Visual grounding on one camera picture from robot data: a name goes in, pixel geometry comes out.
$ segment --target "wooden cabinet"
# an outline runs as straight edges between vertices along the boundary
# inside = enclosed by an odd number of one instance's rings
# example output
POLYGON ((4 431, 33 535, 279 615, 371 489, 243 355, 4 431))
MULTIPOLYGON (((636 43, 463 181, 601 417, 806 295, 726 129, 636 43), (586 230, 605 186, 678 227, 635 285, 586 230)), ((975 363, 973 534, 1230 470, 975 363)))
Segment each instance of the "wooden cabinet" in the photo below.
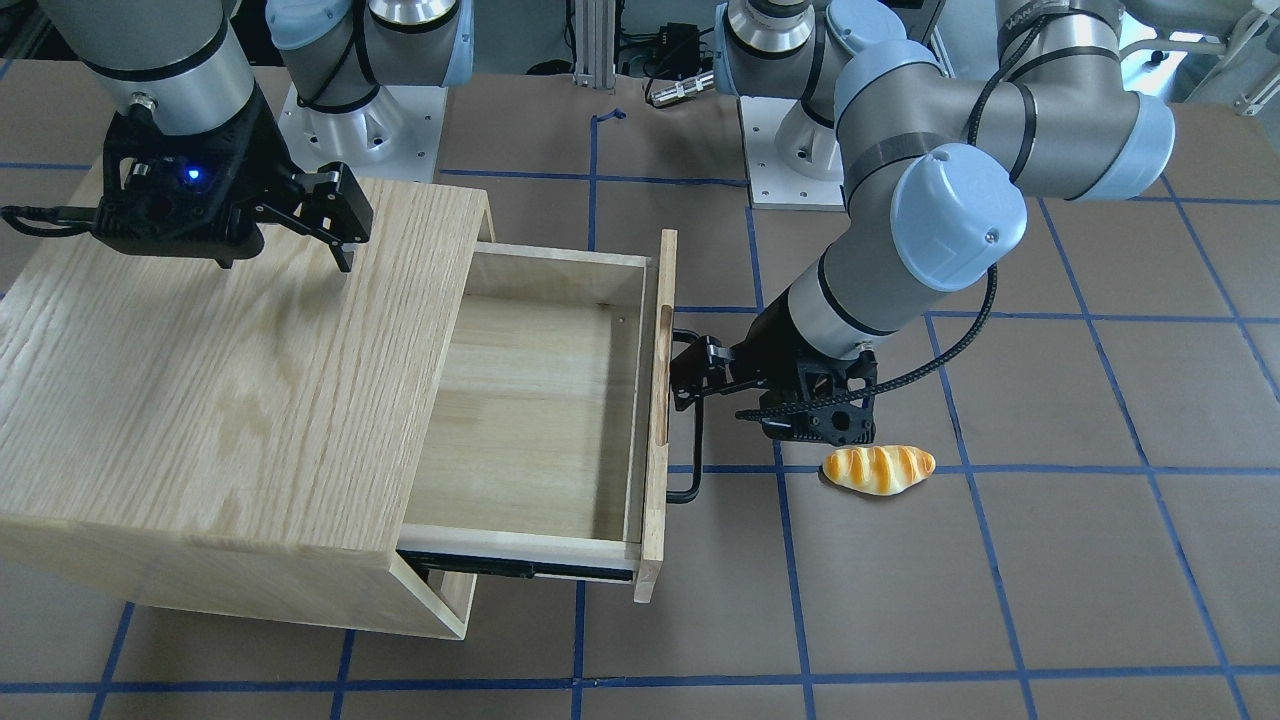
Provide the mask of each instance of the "wooden cabinet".
POLYGON ((476 570, 649 598, 675 233, 657 260, 477 242, 484 192, 364 184, 349 275, 279 228, 230 270, 45 243, 0 302, 0 552, 143 605, 443 638, 476 570))

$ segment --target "wooden drawer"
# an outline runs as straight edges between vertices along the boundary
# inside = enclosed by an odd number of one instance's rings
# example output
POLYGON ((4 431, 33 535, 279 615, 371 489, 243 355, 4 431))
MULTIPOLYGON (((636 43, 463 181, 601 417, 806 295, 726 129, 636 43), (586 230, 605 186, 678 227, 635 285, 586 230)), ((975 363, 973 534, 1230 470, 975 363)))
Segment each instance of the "wooden drawer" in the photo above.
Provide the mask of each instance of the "wooden drawer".
POLYGON ((229 272, 41 247, 0 302, 0 552, 143 605, 443 638, 475 570, 648 600, 675 233, 658 260, 477 243, 484 192, 362 184, 351 275, 280 228, 229 272))
POLYGON ((666 505, 668 361, 654 357, 671 345, 671 236, 660 263, 476 246, 401 528, 411 565, 636 582, 648 600, 666 505))

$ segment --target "croissant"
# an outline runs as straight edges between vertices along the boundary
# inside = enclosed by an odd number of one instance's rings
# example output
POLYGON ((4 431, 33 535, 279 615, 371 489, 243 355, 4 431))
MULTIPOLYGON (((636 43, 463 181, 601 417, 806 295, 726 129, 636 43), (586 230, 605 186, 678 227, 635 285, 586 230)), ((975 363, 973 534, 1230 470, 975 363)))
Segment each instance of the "croissant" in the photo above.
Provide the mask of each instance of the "croissant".
POLYGON ((841 447, 827 456, 822 471, 831 482, 868 495, 897 495, 928 478, 933 456, 906 445, 841 447))

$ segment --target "tiled tabletop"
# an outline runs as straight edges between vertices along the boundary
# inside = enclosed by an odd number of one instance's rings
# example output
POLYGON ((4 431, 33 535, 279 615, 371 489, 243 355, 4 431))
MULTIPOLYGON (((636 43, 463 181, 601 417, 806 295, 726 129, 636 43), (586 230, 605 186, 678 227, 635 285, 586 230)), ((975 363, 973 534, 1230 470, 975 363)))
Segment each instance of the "tiled tabletop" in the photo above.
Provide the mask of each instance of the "tiled tabletop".
MULTIPOLYGON (((59 202, 110 108, 79 65, 0 68, 0 200, 59 202)), ((653 255, 678 229, 678 324, 736 342, 847 220, 749 208, 732 99, 618 82, 477 76, 439 181, 489 191, 503 242, 653 255)), ((1280 161, 1224 108, 1175 113, 1143 199, 1028 200, 987 331, 877 402, 881 441, 938 457, 910 492, 826 484, 823 448, 712 400, 653 605, 483 578, 461 644, 134 607, 5 559, 0 717, 1280 717, 1280 161)), ((33 247, 0 229, 0 291, 33 247)), ((980 292, 886 343, 884 377, 980 292)))

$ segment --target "metal base plate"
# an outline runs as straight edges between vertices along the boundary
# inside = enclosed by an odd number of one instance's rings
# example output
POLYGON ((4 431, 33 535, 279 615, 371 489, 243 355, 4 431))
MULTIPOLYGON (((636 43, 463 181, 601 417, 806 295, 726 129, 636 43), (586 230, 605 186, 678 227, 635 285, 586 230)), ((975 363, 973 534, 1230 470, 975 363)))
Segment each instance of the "metal base plate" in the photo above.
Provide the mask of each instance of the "metal base plate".
MULTIPOLYGON (((403 179, 415 182, 435 181, 435 158, 440 150, 440 131, 444 128, 444 105, 449 95, 444 87, 388 86, 396 100, 408 114, 417 142, 407 143, 398 155, 372 164, 351 164, 357 176, 370 178, 403 179)), ((289 155, 303 170, 311 173, 333 160, 321 158, 307 140, 305 123, 297 104, 298 91, 289 86, 280 114, 280 135, 289 146, 289 155)))
POLYGON ((773 137, 795 100, 742 97, 742 150, 751 179, 751 206, 771 210, 845 211, 838 182, 823 182, 791 169, 773 137))

